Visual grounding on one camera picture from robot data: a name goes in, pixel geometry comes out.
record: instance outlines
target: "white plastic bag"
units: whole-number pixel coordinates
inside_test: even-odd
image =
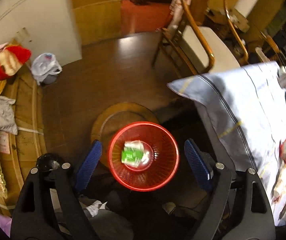
[[[52,53],[43,53],[39,55],[32,63],[31,72],[37,84],[40,83],[48,75],[57,75],[62,72],[62,67]]]

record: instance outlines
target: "red plastic basket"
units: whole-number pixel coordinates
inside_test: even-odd
[[[152,151],[152,158],[144,167],[133,168],[121,162],[124,142],[136,140]],[[120,129],[110,142],[108,158],[115,179],[136,191],[152,191],[164,186],[174,176],[179,163],[174,137],[152,122],[134,122]]]

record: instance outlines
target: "round wooden stool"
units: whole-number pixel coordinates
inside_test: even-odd
[[[156,116],[148,108],[136,103],[123,102],[110,106],[95,120],[91,131],[91,142],[102,143],[100,162],[108,167],[106,150],[113,135],[131,122],[149,121],[159,123]]]

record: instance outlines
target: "brown floor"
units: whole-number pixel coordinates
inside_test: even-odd
[[[177,77],[165,56],[160,53],[155,70],[150,66],[158,41],[155,32],[103,41],[83,47],[83,59],[63,67],[43,92],[49,153],[76,164],[91,145],[94,120],[107,107],[127,101],[157,113],[178,97],[166,87]]]

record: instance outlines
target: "metal screw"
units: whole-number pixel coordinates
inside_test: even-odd
[[[37,168],[31,169],[31,173],[32,173],[32,174],[35,174],[35,173],[37,173],[37,172],[38,172],[38,169],[37,169]]]
[[[253,175],[256,173],[256,171],[255,171],[253,168],[249,168],[249,169],[248,169],[248,172],[249,172],[250,174],[253,174]]]
[[[62,164],[62,169],[66,170],[70,167],[71,165],[69,163],[63,163]]]
[[[216,163],[215,166],[216,166],[216,168],[218,168],[219,170],[222,170],[222,169],[224,169],[224,167],[225,167],[223,163]]]

